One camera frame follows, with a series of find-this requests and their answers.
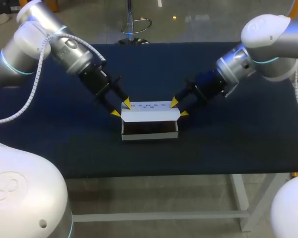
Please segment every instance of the floor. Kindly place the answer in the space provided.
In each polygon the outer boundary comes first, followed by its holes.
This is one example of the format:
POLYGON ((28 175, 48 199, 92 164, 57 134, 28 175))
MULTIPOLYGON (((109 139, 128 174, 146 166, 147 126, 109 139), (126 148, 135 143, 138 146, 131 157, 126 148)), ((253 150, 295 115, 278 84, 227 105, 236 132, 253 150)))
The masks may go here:
MULTIPOLYGON (((150 18, 138 35, 152 43, 239 41, 243 26, 263 14, 287 14, 292 0, 134 0, 134 18, 150 18)), ((61 0, 58 17, 90 43, 125 38, 125 0, 61 0)), ((15 15, 0 26, 0 49, 17 29, 15 15)), ((244 175, 254 196, 265 175, 244 175)), ((74 214, 236 209, 227 175, 101 178, 67 181, 74 214)), ((251 233, 238 220, 177 220, 76 224, 77 238, 272 238, 269 210, 251 233)))

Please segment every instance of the yellow fingertip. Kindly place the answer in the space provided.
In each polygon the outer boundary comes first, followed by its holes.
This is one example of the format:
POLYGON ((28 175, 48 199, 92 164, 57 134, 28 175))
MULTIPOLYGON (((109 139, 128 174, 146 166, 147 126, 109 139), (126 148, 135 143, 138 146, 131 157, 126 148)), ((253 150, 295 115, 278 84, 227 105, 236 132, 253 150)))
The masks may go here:
POLYGON ((132 108, 132 107, 131 107, 131 103, 130 103, 129 98, 127 98, 127 99, 124 101, 124 104, 125 104, 129 109, 132 108))
POLYGON ((119 114, 119 112, 117 112, 116 110, 113 110, 111 112, 111 115, 114 115, 114 116, 117 116, 117 117, 121 117, 120 114, 119 114))
POLYGON ((170 107, 171 108, 173 108, 175 105, 177 105, 179 102, 178 102, 178 100, 176 100, 175 99, 175 97, 173 96, 173 99, 172 99, 172 101, 171 101, 171 105, 170 105, 170 107))
POLYGON ((181 117, 183 117, 183 116, 188 116, 188 115, 189 115, 189 114, 188 114, 187 111, 183 111, 183 112, 181 112, 181 114, 180 114, 181 117))

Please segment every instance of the dark blue tabletop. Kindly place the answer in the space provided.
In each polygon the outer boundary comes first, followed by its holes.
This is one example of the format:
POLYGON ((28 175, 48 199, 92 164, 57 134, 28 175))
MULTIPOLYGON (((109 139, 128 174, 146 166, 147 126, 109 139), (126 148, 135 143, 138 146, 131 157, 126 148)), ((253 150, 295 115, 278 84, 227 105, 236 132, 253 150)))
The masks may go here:
MULTIPOLYGON (((164 101, 236 44, 97 48, 132 101, 164 101)), ((0 118, 23 106, 32 82, 0 89, 0 118)), ((289 80, 272 83, 255 74, 229 98, 219 96, 180 121, 179 129, 177 140, 123 142, 120 119, 48 58, 33 103, 0 125, 0 142, 45 157, 65 178, 298 172, 298 107, 289 80)))

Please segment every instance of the white cardboard box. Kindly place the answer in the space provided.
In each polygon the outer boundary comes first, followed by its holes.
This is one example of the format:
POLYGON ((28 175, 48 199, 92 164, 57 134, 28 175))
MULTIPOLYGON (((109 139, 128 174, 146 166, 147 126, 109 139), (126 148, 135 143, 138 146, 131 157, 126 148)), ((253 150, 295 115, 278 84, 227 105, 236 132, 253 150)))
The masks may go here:
POLYGON ((122 140, 178 138, 180 111, 170 108, 171 101, 131 102, 132 109, 122 103, 122 140))

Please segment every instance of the box flap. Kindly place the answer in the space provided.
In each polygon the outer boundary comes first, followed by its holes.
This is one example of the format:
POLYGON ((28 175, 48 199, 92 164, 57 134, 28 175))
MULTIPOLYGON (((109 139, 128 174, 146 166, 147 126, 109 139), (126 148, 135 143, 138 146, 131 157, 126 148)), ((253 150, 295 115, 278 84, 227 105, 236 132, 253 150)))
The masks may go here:
POLYGON ((170 108, 171 101, 162 102, 131 102, 129 110, 124 103, 121 118, 124 122, 142 121, 177 121, 180 117, 178 108, 170 108))

